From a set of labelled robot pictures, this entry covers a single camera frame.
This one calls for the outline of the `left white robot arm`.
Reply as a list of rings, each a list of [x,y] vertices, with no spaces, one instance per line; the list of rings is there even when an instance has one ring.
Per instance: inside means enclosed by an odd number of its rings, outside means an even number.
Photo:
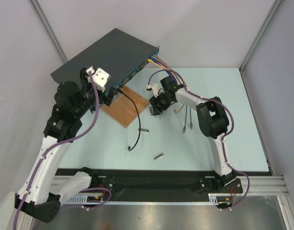
[[[80,85],[73,81],[61,83],[54,96],[51,117],[44,129],[37,160],[23,187],[15,195],[15,217],[23,212],[41,222],[49,223],[62,205],[81,191],[101,189],[96,170],[83,167],[66,182],[51,183],[60,162],[73,141],[83,137],[96,124],[101,104],[108,104],[113,89],[105,95],[110,74],[101,68],[82,68]]]

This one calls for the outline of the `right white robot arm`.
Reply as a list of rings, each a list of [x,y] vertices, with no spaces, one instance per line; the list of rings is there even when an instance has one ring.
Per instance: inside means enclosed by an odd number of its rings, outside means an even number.
[[[229,119],[220,98],[204,98],[187,89],[183,84],[177,84],[170,77],[165,77],[158,84],[147,84],[147,90],[153,93],[149,100],[153,115],[160,115],[173,103],[181,103],[197,112],[198,124],[202,134],[208,138],[213,159],[215,189],[224,193],[231,188],[236,179],[229,166],[226,135]]]

